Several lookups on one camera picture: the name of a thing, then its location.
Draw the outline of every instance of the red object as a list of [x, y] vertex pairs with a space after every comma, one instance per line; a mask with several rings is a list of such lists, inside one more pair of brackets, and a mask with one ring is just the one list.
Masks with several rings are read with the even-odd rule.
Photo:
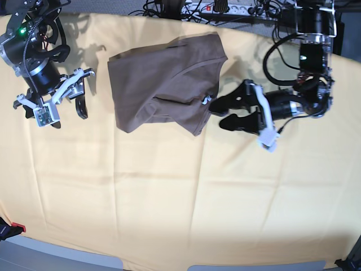
[[20, 225], [20, 224], [18, 224], [18, 223], [12, 223], [11, 226], [12, 226], [12, 227], [21, 227], [21, 228], [23, 228], [23, 230], [24, 230], [25, 233], [27, 232], [27, 229], [25, 228], [25, 226]]

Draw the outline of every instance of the power strip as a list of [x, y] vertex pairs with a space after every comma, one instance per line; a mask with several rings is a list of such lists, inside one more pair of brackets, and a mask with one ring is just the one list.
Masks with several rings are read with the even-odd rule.
[[[193, 13], [199, 2], [193, 2], [191, 0], [187, 0], [184, 7], [182, 8], [182, 15], [189, 15], [190, 13]], [[255, 19], [261, 19], [261, 20], [272, 20], [275, 21], [276, 19], [270, 18], [266, 15], [265, 12], [262, 14], [256, 15], [255, 12], [252, 14], [249, 12], [249, 10], [253, 8], [252, 6], [244, 6], [244, 5], [235, 5], [235, 4], [229, 4], [228, 5], [228, 11], [225, 13], [218, 13], [213, 10], [213, 4], [212, 3], [201, 3], [199, 5], [198, 10], [195, 12], [195, 15], [212, 15], [215, 18], [219, 18], [221, 16], [228, 17], [229, 19], [235, 19], [237, 16], [248, 16], [250, 18]]]

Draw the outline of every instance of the brown cloth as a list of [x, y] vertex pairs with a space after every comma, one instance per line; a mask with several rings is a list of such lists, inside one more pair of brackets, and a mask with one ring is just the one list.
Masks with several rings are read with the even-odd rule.
[[177, 122], [199, 135], [227, 60], [217, 34], [185, 38], [163, 50], [108, 62], [117, 127], [130, 133], [143, 123]]

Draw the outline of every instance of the yellow tablecloth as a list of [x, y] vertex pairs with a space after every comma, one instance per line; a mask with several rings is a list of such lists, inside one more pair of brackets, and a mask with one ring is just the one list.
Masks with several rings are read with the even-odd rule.
[[[245, 78], [276, 90], [261, 63], [267, 38], [208, 25], [114, 15], [62, 17], [72, 47], [62, 72], [93, 67], [89, 119], [59, 106], [62, 129], [26, 120], [27, 85], [0, 61], [0, 216], [27, 237], [117, 256], [125, 269], [286, 264], [345, 257], [361, 234], [361, 65], [333, 57], [334, 105], [293, 121], [275, 153], [212, 117], [195, 138], [177, 124], [116, 128], [109, 57], [180, 36], [218, 32], [229, 58], [221, 94]], [[0, 19], [5, 31], [8, 18]], [[298, 48], [283, 46], [297, 65]], [[294, 78], [274, 53], [270, 70]]]

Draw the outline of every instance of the brown shirt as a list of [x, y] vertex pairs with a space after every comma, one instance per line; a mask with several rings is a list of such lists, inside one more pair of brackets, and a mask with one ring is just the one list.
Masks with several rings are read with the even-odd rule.
[[221, 39], [209, 34], [109, 61], [117, 127], [130, 133], [143, 123], [175, 121], [199, 135], [226, 60]]

